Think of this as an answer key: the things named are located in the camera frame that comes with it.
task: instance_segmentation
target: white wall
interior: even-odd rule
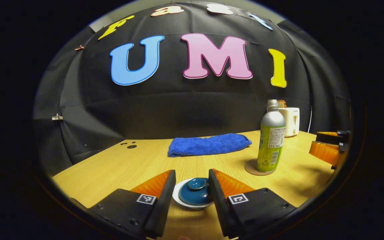
[[[173,3],[180,3],[180,2],[196,2],[196,1],[194,0],[173,1]],[[214,2],[214,3],[220,3],[220,4],[225,3],[228,6],[241,8],[255,15],[258,15],[260,17],[268,18],[273,23],[279,23],[285,19],[284,17],[280,16],[279,14],[276,14],[270,9],[249,0],[208,0],[207,2]],[[128,17],[128,15],[132,13],[135,13],[140,10],[147,9],[153,6],[159,6],[163,4],[169,4],[169,3],[171,3],[171,1],[168,1],[168,0],[136,0],[134,2],[125,4],[109,12],[105,16],[99,18],[98,20],[90,24],[90,27],[94,31],[97,31],[97,30],[100,30],[102,26],[108,26],[109,24],[117,20],[120,20],[121,18]]]

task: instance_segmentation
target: blue microfiber cloth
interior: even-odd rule
[[[212,155],[235,152],[251,144],[244,135],[229,133],[209,138],[175,138],[168,147],[168,156]]]

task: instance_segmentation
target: yellow letter i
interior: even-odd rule
[[[271,48],[269,49],[269,53],[273,57],[273,77],[271,78],[271,84],[276,87],[285,88],[287,86],[284,69],[285,55]]]

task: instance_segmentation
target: silver bottle cap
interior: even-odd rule
[[[268,108],[277,108],[277,107],[278,107],[278,100],[276,99],[268,100]]]

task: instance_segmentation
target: white saucer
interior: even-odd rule
[[[186,180],[183,180],[179,183],[177,183],[175,186],[174,186],[174,190],[173,190],[173,198],[174,200],[179,203],[180,205],[182,206],[185,206],[185,207],[188,207],[188,208],[192,208],[192,209],[195,209],[195,210],[202,210],[210,205],[212,205],[214,202],[210,202],[210,203],[207,203],[207,204],[204,204],[204,205],[189,205],[189,204],[186,204],[184,202],[182,202],[179,198],[179,191],[180,191],[180,188],[183,187],[184,184],[186,184],[186,182],[190,181],[191,179],[186,179]]]

